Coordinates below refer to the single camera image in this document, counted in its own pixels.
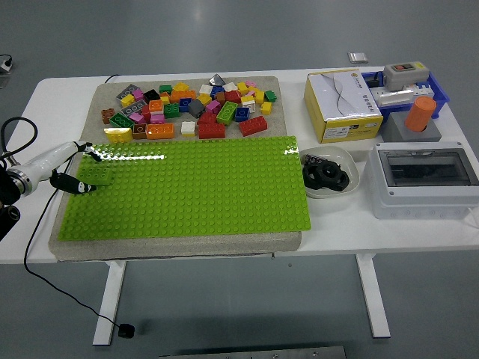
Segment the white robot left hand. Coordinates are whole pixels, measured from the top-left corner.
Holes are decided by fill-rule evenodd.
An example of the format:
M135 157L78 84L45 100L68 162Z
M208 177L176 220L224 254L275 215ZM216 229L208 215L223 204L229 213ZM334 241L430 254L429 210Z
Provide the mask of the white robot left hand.
M92 143L84 141L67 142L36 156L24 165L14 165L8 173L17 179L20 194L28 196L37 189L40 182L52 177L59 180L61 175L56 170L77 153L86 153L95 161L101 162L102 159L91 146Z

